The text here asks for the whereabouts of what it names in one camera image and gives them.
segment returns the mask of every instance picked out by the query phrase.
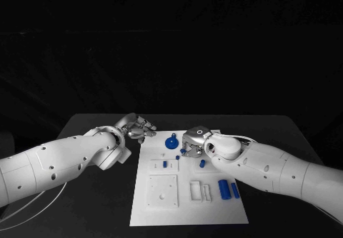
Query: blue object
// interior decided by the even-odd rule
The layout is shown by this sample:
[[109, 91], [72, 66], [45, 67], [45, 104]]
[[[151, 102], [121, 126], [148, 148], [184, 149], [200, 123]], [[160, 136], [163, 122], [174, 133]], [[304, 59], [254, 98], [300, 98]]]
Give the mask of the blue object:
[[200, 161], [200, 168], [205, 166], [205, 160]]
[[219, 184], [222, 199], [223, 200], [230, 199], [230, 190], [229, 190], [228, 181], [225, 179], [222, 179], [218, 181], [218, 184]]
[[232, 191], [233, 191], [235, 198], [239, 198], [236, 184], [235, 184], [235, 183], [232, 183], [232, 184], [230, 184], [230, 187], [232, 187]]
[[174, 149], [179, 146], [179, 141], [176, 138], [176, 134], [171, 134], [171, 137], [166, 140], [166, 147], [169, 149]]

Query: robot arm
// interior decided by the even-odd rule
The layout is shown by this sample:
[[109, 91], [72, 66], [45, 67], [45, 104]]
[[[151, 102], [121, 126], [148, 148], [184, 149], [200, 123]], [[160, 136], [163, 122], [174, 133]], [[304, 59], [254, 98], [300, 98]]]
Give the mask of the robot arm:
[[298, 159], [269, 145], [212, 133], [205, 127], [190, 129], [183, 139], [196, 143], [218, 170], [261, 191], [311, 203], [343, 223], [343, 171]]
[[115, 126], [102, 126], [82, 136], [50, 141], [0, 160], [0, 207], [73, 180], [86, 166], [102, 170], [131, 155], [124, 136], [144, 142], [156, 127], [134, 113]]

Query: table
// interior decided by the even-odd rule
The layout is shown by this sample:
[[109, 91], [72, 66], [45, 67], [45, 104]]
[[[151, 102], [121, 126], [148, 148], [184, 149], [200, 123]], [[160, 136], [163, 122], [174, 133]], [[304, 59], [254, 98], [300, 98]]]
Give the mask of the table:
[[[124, 114], [76, 114], [58, 139], [83, 135], [89, 129], [114, 125]], [[157, 130], [187, 130], [202, 125], [223, 134], [245, 135], [272, 145], [303, 160], [323, 164], [292, 120], [285, 116], [236, 115], [141, 115]], [[72, 180], [45, 212], [0, 237], [341, 237], [343, 226], [297, 198], [267, 193], [238, 181], [249, 224], [205, 226], [130, 227], [131, 205], [140, 156], [137, 140], [127, 139], [132, 155], [124, 164], [102, 171], [86, 168]], [[46, 194], [27, 207], [13, 224], [27, 219], [49, 204], [59, 190]]]

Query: white cable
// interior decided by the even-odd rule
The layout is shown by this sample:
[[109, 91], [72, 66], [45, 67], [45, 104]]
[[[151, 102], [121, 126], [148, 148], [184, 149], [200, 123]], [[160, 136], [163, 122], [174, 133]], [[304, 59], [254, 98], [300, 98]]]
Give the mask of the white cable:
[[30, 200], [30, 202], [16, 211], [13, 212], [7, 217], [4, 217], [1, 220], [0, 220], [0, 223], [4, 222], [10, 217], [13, 217], [30, 204], [32, 202], [39, 198], [39, 196], [45, 193], [45, 191], [42, 191], [39, 193], [39, 195]]
[[[60, 191], [59, 191], [59, 194], [62, 193], [62, 191], [63, 191], [63, 189], [65, 189], [65, 186], [66, 186], [66, 183], [65, 183], [65, 185], [63, 185], [63, 187], [62, 187], [62, 189], [60, 189]], [[58, 197], [59, 197], [59, 194], [58, 194], [58, 196], [55, 197], [55, 199], [52, 200], [52, 202], [49, 203], [49, 205], [45, 207], [45, 209], [52, 205], [52, 203], [55, 202], [55, 200], [58, 199]], [[23, 223], [26, 223], [32, 218], [34, 218], [42, 212], [43, 212], [43, 210], [33, 216], [33, 217], [30, 217], [26, 221], [23, 221], [22, 223], [19, 223], [17, 225], [14, 225], [13, 227], [17, 227], [19, 225], [22, 225]]]
[[256, 142], [254, 139], [251, 139], [251, 138], [248, 138], [246, 136], [242, 136], [242, 135], [223, 135], [223, 134], [220, 134], [220, 133], [218, 133], [218, 132], [215, 132], [218, 135], [220, 135], [220, 136], [229, 136], [229, 137], [238, 137], [238, 138], [242, 138], [242, 139], [246, 139], [246, 140], [249, 140], [249, 141], [254, 141], [254, 142]]

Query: blue block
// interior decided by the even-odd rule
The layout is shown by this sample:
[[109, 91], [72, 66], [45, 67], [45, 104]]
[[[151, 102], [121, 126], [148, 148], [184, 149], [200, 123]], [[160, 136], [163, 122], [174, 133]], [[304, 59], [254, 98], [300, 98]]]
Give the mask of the blue block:
[[222, 199], [223, 200], [230, 199], [230, 190], [229, 190], [228, 181], [225, 179], [222, 179], [218, 181], [218, 184], [219, 184]]
[[232, 183], [232, 184], [230, 184], [230, 187], [232, 187], [232, 191], [233, 191], [235, 198], [239, 198], [236, 184], [235, 184], [235, 183]]
[[205, 166], [205, 160], [200, 161], [200, 168]]

